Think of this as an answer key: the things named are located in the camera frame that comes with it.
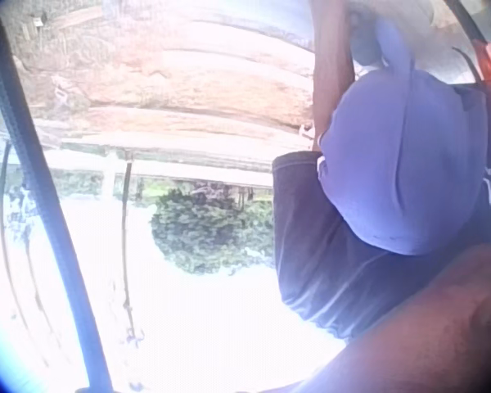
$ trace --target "tree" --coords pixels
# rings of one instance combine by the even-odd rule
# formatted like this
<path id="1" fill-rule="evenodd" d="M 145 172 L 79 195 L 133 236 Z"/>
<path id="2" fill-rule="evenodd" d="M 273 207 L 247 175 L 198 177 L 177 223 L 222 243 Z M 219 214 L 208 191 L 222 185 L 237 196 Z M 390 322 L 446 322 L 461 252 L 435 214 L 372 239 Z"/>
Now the tree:
<path id="1" fill-rule="evenodd" d="M 191 193 L 159 197 L 151 221 L 156 245 L 188 273 L 217 273 L 272 264 L 273 207 L 251 201 L 243 208 L 222 184 L 200 184 Z"/>

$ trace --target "purple hat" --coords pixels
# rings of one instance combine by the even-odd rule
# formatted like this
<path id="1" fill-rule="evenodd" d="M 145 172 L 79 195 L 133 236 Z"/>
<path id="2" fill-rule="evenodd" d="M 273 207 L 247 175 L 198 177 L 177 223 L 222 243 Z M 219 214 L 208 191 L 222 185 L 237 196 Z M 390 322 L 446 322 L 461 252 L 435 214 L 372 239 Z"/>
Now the purple hat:
<path id="1" fill-rule="evenodd" d="M 420 255 L 471 217 L 485 172 L 485 95 L 415 70 L 388 20 L 376 22 L 387 66 L 344 94 L 320 141 L 327 198 L 364 242 Z"/>

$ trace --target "purple bucket hat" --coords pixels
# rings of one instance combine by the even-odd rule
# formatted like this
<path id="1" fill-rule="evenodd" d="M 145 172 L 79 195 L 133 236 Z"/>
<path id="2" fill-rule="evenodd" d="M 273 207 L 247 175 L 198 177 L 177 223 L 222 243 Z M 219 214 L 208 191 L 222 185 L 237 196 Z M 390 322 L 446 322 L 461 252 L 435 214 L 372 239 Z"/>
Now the purple bucket hat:
<path id="1" fill-rule="evenodd" d="M 327 198 L 364 242 L 421 255 L 471 217 L 485 172 L 485 95 L 415 70 L 397 28 L 376 22 L 387 66 L 345 93 L 320 141 Z"/>

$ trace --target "green bush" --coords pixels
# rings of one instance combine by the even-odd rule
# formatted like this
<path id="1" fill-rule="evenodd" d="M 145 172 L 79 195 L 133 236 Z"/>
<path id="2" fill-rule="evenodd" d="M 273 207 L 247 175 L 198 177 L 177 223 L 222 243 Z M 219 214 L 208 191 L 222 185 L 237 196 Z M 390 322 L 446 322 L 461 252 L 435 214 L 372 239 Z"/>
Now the green bush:
<path id="1" fill-rule="evenodd" d="M 272 264 L 272 203 L 239 206 L 225 187 L 194 193 L 174 189 L 156 202 L 151 221 L 155 243 L 167 260 L 188 273 Z"/>

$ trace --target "sky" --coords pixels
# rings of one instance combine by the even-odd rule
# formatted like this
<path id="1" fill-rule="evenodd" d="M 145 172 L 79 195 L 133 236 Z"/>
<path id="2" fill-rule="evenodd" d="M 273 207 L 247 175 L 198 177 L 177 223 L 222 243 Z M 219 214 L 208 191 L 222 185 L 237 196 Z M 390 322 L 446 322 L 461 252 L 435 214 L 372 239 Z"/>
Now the sky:
<path id="1" fill-rule="evenodd" d="M 280 299 L 274 269 L 233 276 L 192 276 L 164 260 L 151 236 L 152 212 L 129 208 L 128 275 L 138 348 L 127 343 L 121 262 L 121 203 L 71 198 L 62 202 L 101 335 L 114 387 L 131 391 L 258 391 L 308 377 L 343 348 Z M 17 362 L 28 363 L 24 390 L 74 391 L 87 385 L 79 343 L 52 250 L 38 223 L 31 242 L 34 276 L 52 334 L 34 300 L 25 253 L 8 238 L 13 281 L 29 337 L 15 306 L 0 249 L 0 333 Z M 42 363 L 44 357 L 49 368 Z"/>

